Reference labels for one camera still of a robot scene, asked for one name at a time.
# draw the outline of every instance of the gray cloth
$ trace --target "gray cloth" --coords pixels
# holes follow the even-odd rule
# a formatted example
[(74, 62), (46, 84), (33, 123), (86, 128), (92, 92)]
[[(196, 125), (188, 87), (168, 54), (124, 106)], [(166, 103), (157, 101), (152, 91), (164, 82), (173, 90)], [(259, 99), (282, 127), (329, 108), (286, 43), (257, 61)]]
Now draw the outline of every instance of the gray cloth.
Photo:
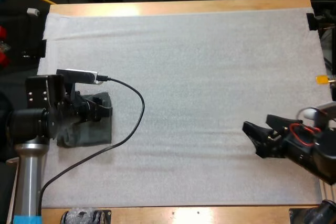
[[(316, 204), (317, 179), (288, 159), (262, 159), (244, 121), (331, 101), (310, 8), (143, 17), (49, 14), (39, 73), (99, 71), (138, 89), (139, 129), (48, 187), (44, 207)], [(113, 82), (112, 142), (133, 129), (139, 98)], [(45, 180), (101, 149), (50, 145)]]
[[(102, 105), (111, 107), (111, 99), (107, 92), (95, 95), (83, 95), (92, 100), (93, 97), (102, 99)], [(57, 145), (60, 147), (93, 146), (110, 144), (112, 139), (112, 118), (102, 118), (99, 122), (74, 124), (60, 132), (57, 136)]]

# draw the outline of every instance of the table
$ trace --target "table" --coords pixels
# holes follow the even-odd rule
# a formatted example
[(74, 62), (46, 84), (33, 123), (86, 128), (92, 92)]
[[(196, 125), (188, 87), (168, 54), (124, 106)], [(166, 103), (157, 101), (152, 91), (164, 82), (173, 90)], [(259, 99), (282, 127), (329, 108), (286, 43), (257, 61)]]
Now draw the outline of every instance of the table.
[[(180, 13), (267, 10), (311, 7), (310, 0), (215, 0), (184, 2), (51, 5), (50, 12), (68, 16), (143, 16)], [(209, 206), (109, 208), (113, 224), (288, 224), (289, 208), (312, 206)], [(43, 209), (44, 223), (59, 224), (68, 209)]]

